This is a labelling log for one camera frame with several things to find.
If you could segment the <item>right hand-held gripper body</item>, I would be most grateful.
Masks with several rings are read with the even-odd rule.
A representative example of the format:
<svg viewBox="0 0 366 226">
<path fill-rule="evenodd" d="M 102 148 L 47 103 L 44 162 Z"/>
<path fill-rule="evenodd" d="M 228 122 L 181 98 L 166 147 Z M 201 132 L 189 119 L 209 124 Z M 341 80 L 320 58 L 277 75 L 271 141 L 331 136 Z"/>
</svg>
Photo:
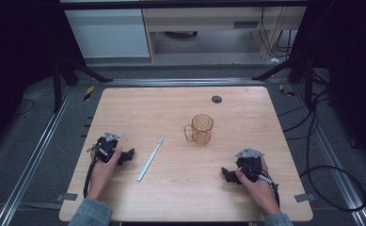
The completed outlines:
<svg viewBox="0 0 366 226">
<path fill-rule="evenodd" d="M 245 148 L 235 156 L 237 157 L 237 167 L 244 173 L 249 181 L 255 183 L 262 174 L 263 168 L 261 157 L 264 156 L 264 153 L 251 148 Z"/>
</svg>

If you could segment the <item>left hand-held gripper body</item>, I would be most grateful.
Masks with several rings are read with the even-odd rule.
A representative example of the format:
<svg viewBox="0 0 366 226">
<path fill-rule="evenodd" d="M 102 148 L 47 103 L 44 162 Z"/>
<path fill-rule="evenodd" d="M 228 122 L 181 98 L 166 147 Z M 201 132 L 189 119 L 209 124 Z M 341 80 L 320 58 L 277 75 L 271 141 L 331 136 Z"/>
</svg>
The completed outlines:
<svg viewBox="0 0 366 226">
<path fill-rule="evenodd" d="M 94 158 L 107 163 L 114 154 L 119 142 L 119 135 L 105 132 L 102 137 L 91 147 L 94 152 Z"/>
</svg>

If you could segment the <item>light blue toothbrush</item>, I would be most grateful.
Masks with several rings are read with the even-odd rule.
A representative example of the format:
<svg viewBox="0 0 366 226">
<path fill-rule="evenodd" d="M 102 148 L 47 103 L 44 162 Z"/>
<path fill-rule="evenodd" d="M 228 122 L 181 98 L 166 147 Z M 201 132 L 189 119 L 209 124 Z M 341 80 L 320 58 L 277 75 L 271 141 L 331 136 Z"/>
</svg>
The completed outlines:
<svg viewBox="0 0 366 226">
<path fill-rule="evenodd" d="M 164 138 L 163 138 L 163 137 L 160 137 L 160 138 L 159 138 L 159 140 L 158 140 L 158 142 L 157 142 L 156 147 L 155 147 L 155 148 L 154 148 L 154 150 L 152 151 L 152 153 L 151 153 L 150 157 L 148 158 L 148 160 L 147 160 L 146 164 L 144 165 L 144 167 L 143 167 L 142 171 L 139 173 L 139 175 L 138 175 L 138 177 L 137 177 L 137 181 L 138 181 L 138 182 L 141 182 L 141 181 L 142 181 L 142 179 L 144 178 L 144 176 L 145 176 L 145 174 L 146 174 L 146 172 L 147 172 L 148 168 L 149 168 L 149 167 L 150 167 L 150 165 L 151 165 L 152 160 L 153 160 L 153 159 L 154 159 L 154 157 L 156 156 L 156 154 L 157 154 L 157 152 L 158 152 L 159 148 L 161 147 L 161 145 L 163 144 L 163 142 L 164 142 Z"/>
</svg>

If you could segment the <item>amber transparent cup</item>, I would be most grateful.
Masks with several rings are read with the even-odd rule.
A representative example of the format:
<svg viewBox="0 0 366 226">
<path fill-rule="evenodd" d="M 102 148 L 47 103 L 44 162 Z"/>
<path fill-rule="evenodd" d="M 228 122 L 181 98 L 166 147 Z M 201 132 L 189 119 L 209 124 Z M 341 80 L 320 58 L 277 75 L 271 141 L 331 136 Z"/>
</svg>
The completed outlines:
<svg viewBox="0 0 366 226">
<path fill-rule="evenodd" d="M 206 145 L 210 142 L 214 128 L 213 119 L 206 114 L 196 115 L 192 121 L 183 127 L 187 141 L 193 141 L 198 145 Z"/>
</svg>

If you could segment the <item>person's left hand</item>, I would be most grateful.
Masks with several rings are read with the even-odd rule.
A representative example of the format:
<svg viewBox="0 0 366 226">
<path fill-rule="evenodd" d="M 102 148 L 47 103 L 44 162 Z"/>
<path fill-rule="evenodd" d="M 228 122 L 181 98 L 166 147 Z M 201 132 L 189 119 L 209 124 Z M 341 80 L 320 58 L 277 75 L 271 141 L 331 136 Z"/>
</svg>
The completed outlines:
<svg viewBox="0 0 366 226">
<path fill-rule="evenodd" d="M 103 193 L 113 176 L 121 153 L 122 148 L 117 148 L 113 153 L 111 159 L 107 163 L 99 161 L 95 164 L 93 172 L 90 176 L 90 183 L 87 194 L 88 198 L 100 200 L 103 197 Z"/>
</svg>

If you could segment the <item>person's right hand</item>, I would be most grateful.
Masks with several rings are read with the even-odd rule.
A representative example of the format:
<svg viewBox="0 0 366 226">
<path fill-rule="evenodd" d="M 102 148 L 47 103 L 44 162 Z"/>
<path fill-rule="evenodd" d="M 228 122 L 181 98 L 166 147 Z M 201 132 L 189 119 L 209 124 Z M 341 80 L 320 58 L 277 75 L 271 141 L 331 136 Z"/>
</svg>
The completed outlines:
<svg viewBox="0 0 366 226">
<path fill-rule="evenodd" d="M 274 192 L 268 183 L 261 179 L 253 183 L 239 169 L 235 171 L 235 174 L 246 189 L 248 195 L 261 209 L 264 217 L 280 213 Z"/>
</svg>

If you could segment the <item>yellow black tape piece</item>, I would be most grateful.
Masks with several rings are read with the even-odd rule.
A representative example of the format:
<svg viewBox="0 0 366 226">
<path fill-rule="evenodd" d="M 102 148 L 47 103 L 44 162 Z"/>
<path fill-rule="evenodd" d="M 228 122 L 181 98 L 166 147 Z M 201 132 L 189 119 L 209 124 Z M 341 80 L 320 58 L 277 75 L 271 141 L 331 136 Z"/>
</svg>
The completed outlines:
<svg viewBox="0 0 366 226">
<path fill-rule="evenodd" d="M 281 93 L 283 93 L 283 94 L 285 94 L 285 95 L 287 95 L 287 96 L 290 96 L 290 97 L 295 97 L 295 93 L 293 92 L 293 91 L 287 91 L 286 89 L 285 89 L 285 87 L 283 86 L 283 85 L 281 85 L 281 84 L 279 84 L 278 85 L 278 89 L 279 89 L 279 91 L 281 92 Z"/>
<path fill-rule="evenodd" d="M 93 90 L 94 90 L 94 86 L 90 86 L 90 87 L 88 87 L 88 89 L 87 89 L 87 91 L 86 91 L 86 94 L 85 94 L 85 96 L 84 96 L 84 101 L 87 101 L 87 100 L 89 100 L 89 98 L 90 98 L 90 96 L 91 96 L 91 94 L 92 94 L 92 92 L 93 92 Z"/>
</svg>

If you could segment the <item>grey tape strip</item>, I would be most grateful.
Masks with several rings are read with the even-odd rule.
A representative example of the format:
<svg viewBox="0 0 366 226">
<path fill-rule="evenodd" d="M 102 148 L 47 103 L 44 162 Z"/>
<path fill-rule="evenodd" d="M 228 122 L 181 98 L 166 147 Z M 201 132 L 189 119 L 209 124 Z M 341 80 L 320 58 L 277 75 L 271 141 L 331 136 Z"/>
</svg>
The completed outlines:
<svg viewBox="0 0 366 226">
<path fill-rule="evenodd" d="M 58 202 L 63 202 L 63 201 L 76 201 L 78 197 L 78 194 L 74 194 L 74 193 L 63 193 L 63 194 L 58 194 L 56 196 L 56 201 Z"/>
<path fill-rule="evenodd" d="M 297 202 L 311 202 L 315 200 L 315 196 L 312 193 L 296 194 L 294 198 Z"/>
</svg>

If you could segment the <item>black stand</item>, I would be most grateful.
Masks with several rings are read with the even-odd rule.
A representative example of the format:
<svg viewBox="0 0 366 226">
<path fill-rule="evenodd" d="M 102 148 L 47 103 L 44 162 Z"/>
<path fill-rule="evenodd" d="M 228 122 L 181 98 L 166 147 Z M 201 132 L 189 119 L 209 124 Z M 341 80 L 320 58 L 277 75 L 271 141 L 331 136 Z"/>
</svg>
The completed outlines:
<svg viewBox="0 0 366 226">
<path fill-rule="evenodd" d="M 287 60 L 275 66 L 271 70 L 253 77 L 253 80 L 263 81 L 271 77 L 273 74 L 282 71 L 283 69 L 291 68 L 288 80 L 292 83 L 297 83 L 301 78 L 305 79 L 305 104 L 311 107 L 312 103 L 312 76 L 313 76 L 313 60 L 308 54 L 295 54 Z"/>
<path fill-rule="evenodd" d="M 68 86 L 76 85 L 78 78 L 77 75 L 74 73 L 75 70 L 81 71 L 86 75 L 90 76 L 91 78 L 94 78 L 95 80 L 102 83 L 112 82 L 112 79 L 99 75 L 98 73 L 89 69 L 87 66 L 84 66 L 82 63 L 78 63 L 77 61 L 71 59 L 70 57 L 67 56 L 58 57 L 53 64 L 55 113 L 62 106 L 61 78 L 64 78 Z"/>
</svg>

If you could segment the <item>white cabinet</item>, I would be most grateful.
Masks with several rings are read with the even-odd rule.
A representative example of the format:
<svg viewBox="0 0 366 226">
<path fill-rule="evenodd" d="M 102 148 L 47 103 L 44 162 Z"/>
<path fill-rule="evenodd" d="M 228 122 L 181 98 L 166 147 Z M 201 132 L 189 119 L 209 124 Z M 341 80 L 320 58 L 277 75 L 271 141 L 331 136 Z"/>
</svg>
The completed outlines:
<svg viewBox="0 0 366 226">
<path fill-rule="evenodd" d="M 140 9 L 67 10 L 84 58 L 148 57 Z"/>
</svg>

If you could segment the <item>metal floor rail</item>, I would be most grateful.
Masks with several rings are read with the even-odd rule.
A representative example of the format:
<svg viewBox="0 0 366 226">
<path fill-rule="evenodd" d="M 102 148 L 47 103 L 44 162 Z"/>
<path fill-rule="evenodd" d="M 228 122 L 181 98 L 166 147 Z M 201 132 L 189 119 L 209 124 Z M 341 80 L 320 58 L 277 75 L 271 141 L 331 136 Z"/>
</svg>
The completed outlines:
<svg viewBox="0 0 366 226">
<path fill-rule="evenodd" d="M 115 87 L 220 87 L 220 86 L 262 86 L 263 81 L 251 78 L 152 78 L 114 79 L 107 82 Z"/>
<path fill-rule="evenodd" d="M 24 170 L 13 188 L 12 192 L 7 198 L 7 201 L 2 205 L 0 210 L 0 226 L 8 226 L 24 196 L 25 191 L 30 185 L 30 182 L 40 164 L 43 155 L 46 152 L 49 142 L 63 116 L 65 109 L 70 101 L 74 87 L 66 87 L 65 92 L 61 95 L 59 109 L 52 114 L 47 123 L 39 142 L 31 154 Z"/>
<path fill-rule="evenodd" d="M 305 190 L 315 196 L 310 202 L 312 222 L 320 225 L 366 226 L 366 185 L 358 165 L 350 165 L 356 151 L 337 118 L 335 108 L 321 96 L 311 111 L 299 88 L 294 90 L 304 122 L 287 135 Z"/>
</svg>

